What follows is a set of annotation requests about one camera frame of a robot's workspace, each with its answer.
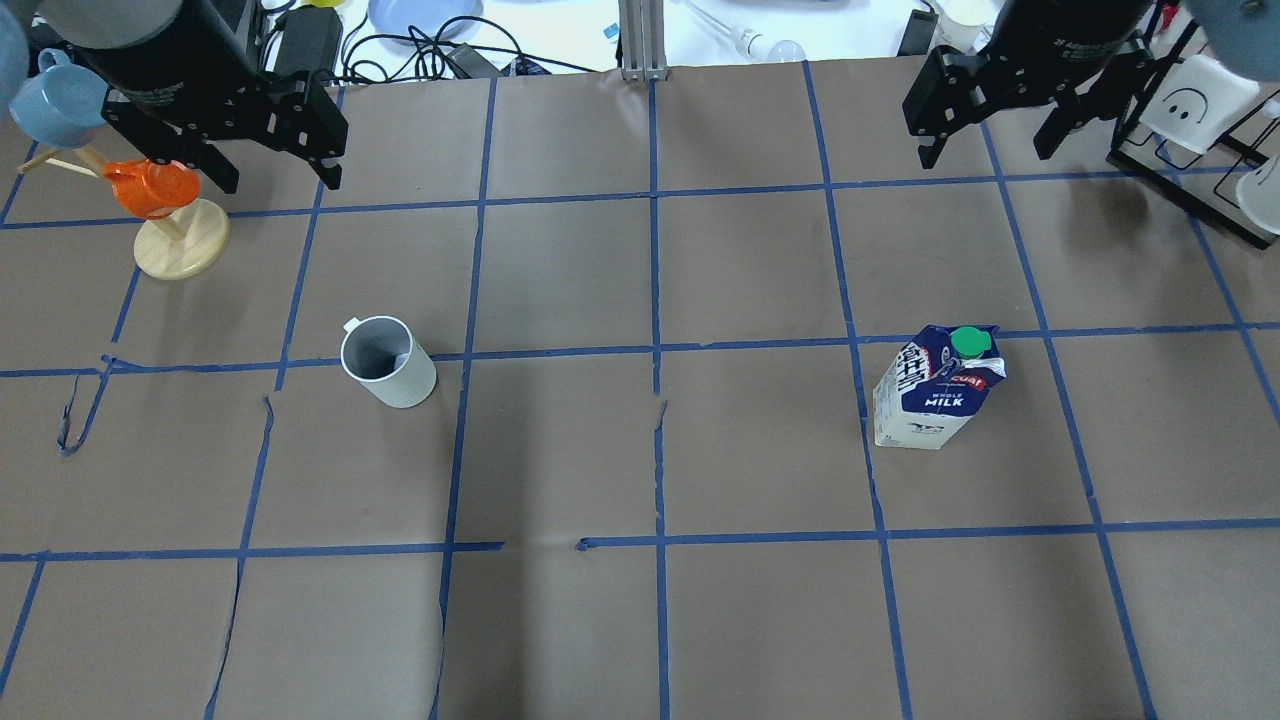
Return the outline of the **orange cup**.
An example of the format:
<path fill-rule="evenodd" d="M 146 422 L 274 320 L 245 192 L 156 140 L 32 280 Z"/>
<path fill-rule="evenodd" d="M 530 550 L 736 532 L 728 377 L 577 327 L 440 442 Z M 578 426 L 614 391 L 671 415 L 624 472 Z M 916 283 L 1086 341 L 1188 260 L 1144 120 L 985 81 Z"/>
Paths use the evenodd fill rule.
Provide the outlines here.
<path fill-rule="evenodd" d="M 102 177 L 116 202 L 131 215 L 160 220 L 200 196 L 201 179 L 196 170 L 180 163 L 160 164 L 141 158 L 109 161 Z"/>

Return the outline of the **light blue mug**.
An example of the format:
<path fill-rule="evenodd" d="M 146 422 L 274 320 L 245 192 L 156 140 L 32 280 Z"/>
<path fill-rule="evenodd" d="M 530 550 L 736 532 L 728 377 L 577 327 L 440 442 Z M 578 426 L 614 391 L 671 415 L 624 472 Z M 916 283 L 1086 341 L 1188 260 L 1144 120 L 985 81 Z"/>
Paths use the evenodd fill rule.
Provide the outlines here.
<path fill-rule="evenodd" d="M 26 79 L 9 102 L 17 126 L 32 140 L 55 149 L 81 149 L 106 126 L 102 105 L 108 82 L 74 63 L 60 49 L 46 47 L 38 72 Z"/>

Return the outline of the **white grey mug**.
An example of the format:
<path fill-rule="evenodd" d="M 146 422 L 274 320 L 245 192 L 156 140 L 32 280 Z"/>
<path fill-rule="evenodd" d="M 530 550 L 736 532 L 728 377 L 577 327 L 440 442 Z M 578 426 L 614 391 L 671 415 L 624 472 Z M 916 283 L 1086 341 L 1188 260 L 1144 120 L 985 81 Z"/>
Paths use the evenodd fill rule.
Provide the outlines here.
<path fill-rule="evenodd" d="M 436 388 L 434 361 L 401 319 L 352 316 L 343 331 L 343 372 L 387 406 L 413 407 Z"/>

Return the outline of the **wooden mug tree stand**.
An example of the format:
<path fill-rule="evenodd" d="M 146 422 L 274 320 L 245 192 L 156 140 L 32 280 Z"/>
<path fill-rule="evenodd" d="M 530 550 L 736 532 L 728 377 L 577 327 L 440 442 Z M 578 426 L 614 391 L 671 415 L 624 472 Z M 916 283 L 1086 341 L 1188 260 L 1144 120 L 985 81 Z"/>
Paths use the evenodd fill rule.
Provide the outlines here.
<path fill-rule="evenodd" d="M 73 154 L 79 165 L 59 160 L 60 149 L 47 147 L 18 165 L 19 174 L 37 167 L 52 165 L 82 176 L 92 176 L 110 184 L 102 177 L 109 160 L 96 149 L 83 146 Z M 230 237 L 230 220 L 216 202 L 196 199 L 160 220 L 145 220 L 134 236 L 134 264 L 146 275 L 160 281 L 182 281 L 207 270 L 223 254 Z"/>

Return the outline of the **blue plate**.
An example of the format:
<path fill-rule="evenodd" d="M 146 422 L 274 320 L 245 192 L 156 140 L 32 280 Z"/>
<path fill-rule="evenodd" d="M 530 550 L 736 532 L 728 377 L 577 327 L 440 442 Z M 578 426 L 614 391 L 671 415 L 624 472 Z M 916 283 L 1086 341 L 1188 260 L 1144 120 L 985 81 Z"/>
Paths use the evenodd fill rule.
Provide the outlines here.
<path fill-rule="evenodd" d="M 447 22 L 460 15 L 480 15 L 483 1 L 369 1 L 367 18 L 380 35 L 407 37 L 410 27 L 429 36 Z"/>

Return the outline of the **aluminium frame post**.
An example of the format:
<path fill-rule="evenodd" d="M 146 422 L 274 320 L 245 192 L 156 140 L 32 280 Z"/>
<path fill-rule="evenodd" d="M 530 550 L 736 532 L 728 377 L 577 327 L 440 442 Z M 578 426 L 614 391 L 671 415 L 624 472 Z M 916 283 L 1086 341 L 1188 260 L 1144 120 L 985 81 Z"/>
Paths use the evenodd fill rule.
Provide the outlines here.
<path fill-rule="evenodd" d="M 664 1 L 618 1 L 618 64 L 627 82 L 666 81 Z"/>

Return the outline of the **white smiley face mug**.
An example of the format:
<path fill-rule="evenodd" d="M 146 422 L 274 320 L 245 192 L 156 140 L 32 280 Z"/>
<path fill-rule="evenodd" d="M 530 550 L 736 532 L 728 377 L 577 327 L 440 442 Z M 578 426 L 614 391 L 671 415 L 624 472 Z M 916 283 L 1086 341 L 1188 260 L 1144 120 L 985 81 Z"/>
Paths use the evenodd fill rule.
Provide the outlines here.
<path fill-rule="evenodd" d="M 1260 82 L 1236 74 L 1219 59 L 1196 54 L 1165 76 L 1139 123 L 1203 155 L 1244 115 L 1260 90 Z"/>

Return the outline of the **blue white milk carton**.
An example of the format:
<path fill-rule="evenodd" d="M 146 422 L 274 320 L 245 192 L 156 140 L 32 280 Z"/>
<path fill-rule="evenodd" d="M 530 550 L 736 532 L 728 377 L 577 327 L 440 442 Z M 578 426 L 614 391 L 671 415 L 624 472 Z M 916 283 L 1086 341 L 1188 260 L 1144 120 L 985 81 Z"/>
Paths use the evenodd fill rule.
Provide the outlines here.
<path fill-rule="evenodd" d="M 920 329 L 895 355 L 873 391 L 879 447 L 940 450 L 1007 378 L 998 325 Z"/>

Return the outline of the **black power adapter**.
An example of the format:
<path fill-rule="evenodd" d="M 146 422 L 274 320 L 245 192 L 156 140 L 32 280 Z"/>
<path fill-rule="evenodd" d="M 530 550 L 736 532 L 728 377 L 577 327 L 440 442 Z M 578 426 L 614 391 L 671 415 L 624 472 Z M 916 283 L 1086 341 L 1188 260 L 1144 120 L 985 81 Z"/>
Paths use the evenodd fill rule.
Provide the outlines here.
<path fill-rule="evenodd" d="M 268 69 L 278 76 L 300 72 L 332 73 L 342 36 L 342 20 L 334 6 L 297 6 L 275 22 L 278 42 Z"/>

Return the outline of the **white mug on rack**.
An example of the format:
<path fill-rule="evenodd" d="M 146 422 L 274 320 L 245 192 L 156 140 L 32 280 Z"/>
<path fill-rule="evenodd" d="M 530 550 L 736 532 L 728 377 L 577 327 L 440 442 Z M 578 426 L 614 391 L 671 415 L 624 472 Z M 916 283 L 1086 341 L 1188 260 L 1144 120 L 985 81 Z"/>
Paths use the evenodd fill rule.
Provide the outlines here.
<path fill-rule="evenodd" d="M 1235 186 L 1235 201 L 1244 218 L 1271 234 L 1279 234 L 1279 156 L 1243 176 Z"/>

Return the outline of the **light bulb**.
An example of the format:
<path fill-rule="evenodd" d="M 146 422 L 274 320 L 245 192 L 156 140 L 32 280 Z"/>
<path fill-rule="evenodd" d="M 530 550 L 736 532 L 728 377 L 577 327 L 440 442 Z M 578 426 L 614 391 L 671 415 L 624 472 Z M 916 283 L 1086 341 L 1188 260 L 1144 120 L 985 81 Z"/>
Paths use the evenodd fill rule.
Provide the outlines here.
<path fill-rule="evenodd" d="M 803 45 L 791 38 L 774 37 L 748 27 L 731 29 L 733 46 L 741 56 L 762 63 L 805 61 Z"/>

